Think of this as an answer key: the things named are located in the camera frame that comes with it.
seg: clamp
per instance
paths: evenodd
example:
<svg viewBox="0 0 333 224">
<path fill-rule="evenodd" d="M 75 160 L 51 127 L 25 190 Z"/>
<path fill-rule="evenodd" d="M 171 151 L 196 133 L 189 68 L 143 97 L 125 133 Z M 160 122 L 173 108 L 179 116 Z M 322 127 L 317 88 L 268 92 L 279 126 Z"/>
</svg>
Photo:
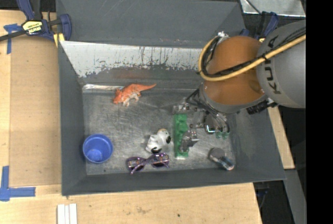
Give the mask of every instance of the clamp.
<svg viewBox="0 0 333 224">
<path fill-rule="evenodd" d="M 72 25 L 68 14 L 62 14 L 58 19 L 48 21 L 43 19 L 40 11 L 41 0 L 16 0 L 19 9 L 25 14 L 27 20 L 21 25 L 22 29 L 7 35 L 1 36 L 0 41 L 26 34 L 28 36 L 39 36 L 55 42 L 56 34 L 52 26 L 61 24 L 62 34 L 65 40 L 69 40 L 72 33 Z"/>
</svg>

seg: purple sunglasses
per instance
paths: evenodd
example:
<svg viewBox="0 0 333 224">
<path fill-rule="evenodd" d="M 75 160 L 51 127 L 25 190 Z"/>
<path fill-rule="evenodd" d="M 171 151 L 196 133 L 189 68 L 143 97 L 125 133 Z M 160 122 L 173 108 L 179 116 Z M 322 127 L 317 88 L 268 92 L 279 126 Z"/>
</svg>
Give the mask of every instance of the purple sunglasses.
<svg viewBox="0 0 333 224">
<path fill-rule="evenodd" d="M 136 171 L 141 171 L 145 165 L 151 164 L 155 168 L 169 167 L 169 156 L 166 153 L 156 153 L 149 156 L 147 159 L 143 157 L 133 156 L 126 160 L 127 168 L 133 174 Z"/>
</svg>

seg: blue plastic bowl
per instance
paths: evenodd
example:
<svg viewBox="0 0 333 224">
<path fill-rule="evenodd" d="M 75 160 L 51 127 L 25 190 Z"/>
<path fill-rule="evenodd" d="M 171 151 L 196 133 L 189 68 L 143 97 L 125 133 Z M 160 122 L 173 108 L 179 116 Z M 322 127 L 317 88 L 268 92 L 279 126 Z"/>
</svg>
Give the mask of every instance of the blue plastic bowl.
<svg viewBox="0 0 333 224">
<path fill-rule="evenodd" d="M 95 164 L 107 161 L 113 152 L 111 140 L 104 134 L 92 134 L 84 140 L 83 154 L 85 158 Z"/>
</svg>

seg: orange toy dinosaur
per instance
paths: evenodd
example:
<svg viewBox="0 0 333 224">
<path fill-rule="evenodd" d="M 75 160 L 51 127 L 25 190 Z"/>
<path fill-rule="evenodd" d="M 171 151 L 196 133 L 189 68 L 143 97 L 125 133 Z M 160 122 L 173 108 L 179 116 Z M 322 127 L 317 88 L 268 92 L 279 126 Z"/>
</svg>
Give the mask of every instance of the orange toy dinosaur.
<svg viewBox="0 0 333 224">
<path fill-rule="evenodd" d="M 124 106 L 128 107 L 130 105 L 130 99 L 134 98 L 135 101 L 139 101 L 141 96 L 140 92 L 154 88 L 156 84 L 153 85 L 141 85 L 141 84 L 130 84 L 122 89 L 116 89 L 116 96 L 113 99 L 113 103 L 123 103 Z"/>
</svg>

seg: tabletop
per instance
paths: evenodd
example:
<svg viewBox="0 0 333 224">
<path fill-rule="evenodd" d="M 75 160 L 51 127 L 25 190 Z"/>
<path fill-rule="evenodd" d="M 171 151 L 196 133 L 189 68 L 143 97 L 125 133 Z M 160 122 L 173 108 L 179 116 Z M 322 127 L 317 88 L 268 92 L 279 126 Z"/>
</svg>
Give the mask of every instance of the tabletop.
<svg viewBox="0 0 333 224">
<path fill-rule="evenodd" d="M 20 11 L 0 10 L 0 35 L 24 21 Z M 62 196 L 56 45 L 23 35 L 7 54 L 0 42 L 0 64 L 0 166 L 9 165 L 10 187 L 36 187 L 35 197 L 0 202 L 0 223 L 55 223 L 57 205 L 72 203 L 79 224 L 262 223 L 252 183 Z M 284 168 L 292 169 L 278 108 L 268 112 Z"/>
</svg>

